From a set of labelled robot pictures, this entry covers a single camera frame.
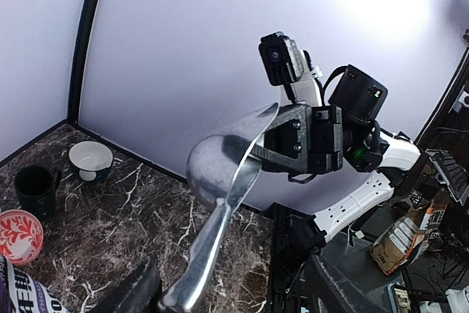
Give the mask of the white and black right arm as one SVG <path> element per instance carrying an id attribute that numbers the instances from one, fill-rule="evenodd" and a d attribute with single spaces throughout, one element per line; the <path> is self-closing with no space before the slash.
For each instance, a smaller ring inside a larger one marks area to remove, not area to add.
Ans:
<path id="1" fill-rule="evenodd" d="M 304 184 L 317 175 L 340 170 L 346 161 L 370 176 L 335 204 L 306 216 L 283 221 L 292 252 L 306 257 L 319 252 L 343 228 L 390 199 L 394 189 L 419 160 L 421 151 L 403 134 L 391 134 L 376 120 L 388 90 L 358 68 L 336 68 L 341 79 L 326 106 L 296 103 L 282 107 L 267 128 L 263 144 L 251 155 L 266 172 L 285 172 Z"/>

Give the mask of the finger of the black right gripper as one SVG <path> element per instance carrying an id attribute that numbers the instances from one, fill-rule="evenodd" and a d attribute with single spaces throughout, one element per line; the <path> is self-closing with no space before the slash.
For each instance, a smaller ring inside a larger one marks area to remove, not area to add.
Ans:
<path id="1" fill-rule="evenodd" d="M 308 174 L 310 127 L 310 106 L 281 107 L 263 133 L 263 145 L 255 145 L 251 156 L 262 162 L 264 172 Z"/>

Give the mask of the red patterned white bowl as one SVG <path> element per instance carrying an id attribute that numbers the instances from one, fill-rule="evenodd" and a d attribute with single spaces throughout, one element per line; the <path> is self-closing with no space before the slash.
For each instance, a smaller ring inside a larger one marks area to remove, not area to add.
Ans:
<path id="1" fill-rule="evenodd" d="M 25 210 L 1 213 L 1 254 L 14 265 L 26 265 L 43 248 L 44 231 L 40 221 Z"/>

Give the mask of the black right frame post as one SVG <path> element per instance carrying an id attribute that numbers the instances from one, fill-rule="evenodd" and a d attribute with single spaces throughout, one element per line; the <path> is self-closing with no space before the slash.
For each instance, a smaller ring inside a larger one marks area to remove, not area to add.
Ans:
<path id="1" fill-rule="evenodd" d="M 81 9 L 81 16 L 78 23 L 78 30 L 73 52 L 73 62 L 70 74 L 70 87 L 67 102 L 67 122 L 71 125 L 78 124 L 84 73 L 86 68 L 86 58 L 98 2 L 99 0 L 84 0 Z"/>

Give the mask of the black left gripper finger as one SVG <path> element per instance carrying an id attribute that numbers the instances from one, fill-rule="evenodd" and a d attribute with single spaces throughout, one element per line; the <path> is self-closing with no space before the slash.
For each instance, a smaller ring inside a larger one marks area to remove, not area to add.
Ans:
<path id="1" fill-rule="evenodd" d="M 143 261 L 90 312 L 159 312 L 162 284 L 155 260 Z"/>

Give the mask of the silver metal scoop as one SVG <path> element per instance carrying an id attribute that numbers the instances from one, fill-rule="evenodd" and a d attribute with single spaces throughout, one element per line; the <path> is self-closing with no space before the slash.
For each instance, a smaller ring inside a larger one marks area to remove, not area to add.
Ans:
<path id="1" fill-rule="evenodd" d="M 262 168 L 250 153 L 278 110 L 277 103 L 259 108 L 203 138 L 191 150 L 186 163 L 188 184 L 212 213 L 190 247 L 184 274 L 159 300 L 161 312 L 192 312 L 203 299 L 230 218 Z"/>

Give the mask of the blue and white bowl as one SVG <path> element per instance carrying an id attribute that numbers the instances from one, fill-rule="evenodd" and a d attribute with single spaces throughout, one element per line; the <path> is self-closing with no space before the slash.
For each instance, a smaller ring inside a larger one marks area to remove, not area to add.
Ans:
<path id="1" fill-rule="evenodd" d="M 114 155 L 104 144 L 96 141 L 81 141 L 68 152 L 72 170 L 85 183 L 98 183 L 109 176 Z"/>

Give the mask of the dark green mug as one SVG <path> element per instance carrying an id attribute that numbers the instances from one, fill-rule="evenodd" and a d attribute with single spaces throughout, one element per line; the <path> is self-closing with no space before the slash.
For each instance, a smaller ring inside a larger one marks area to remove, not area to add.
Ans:
<path id="1" fill-rule="evenodd" d="M 22 168 L 14 178 L 14 189 L 21 209 L 33 214 L 39 220 L 55 215 L 56 192 L 62 181 L 62 171 L 51 171 L 31 165 Z"/>

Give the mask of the purple pet food bag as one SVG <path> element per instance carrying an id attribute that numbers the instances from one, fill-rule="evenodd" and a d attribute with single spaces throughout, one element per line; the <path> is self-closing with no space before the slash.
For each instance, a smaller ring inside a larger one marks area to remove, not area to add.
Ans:
<path id="1" fill-rule="evenodd" d="M 51 292 L 1 255 L 1 312 L 68 312 Z"/>

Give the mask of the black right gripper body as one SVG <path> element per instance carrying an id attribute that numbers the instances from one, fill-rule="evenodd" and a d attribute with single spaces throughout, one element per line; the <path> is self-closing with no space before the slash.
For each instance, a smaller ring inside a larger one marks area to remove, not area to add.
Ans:
<path id="1" fill-rule="evenodd" d="M 341 109 L 322 106 L 311 109 L 309 166 L 312 174 L 327 174 L 343 167 Z"/>

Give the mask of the brown paper bag background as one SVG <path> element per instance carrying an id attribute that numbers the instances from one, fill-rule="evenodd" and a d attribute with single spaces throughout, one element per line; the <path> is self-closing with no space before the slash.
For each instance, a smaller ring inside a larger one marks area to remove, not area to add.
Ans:
<path id="1" fill-rule="evenodd" d="M 441 188 L 430 200 L 415 191 L 398 203 L 406 213 L 395 220 L 369 250 L 370 257 L 384 275 L 390 276 L 426 251 L 450 201 L 450 192 Z"/>

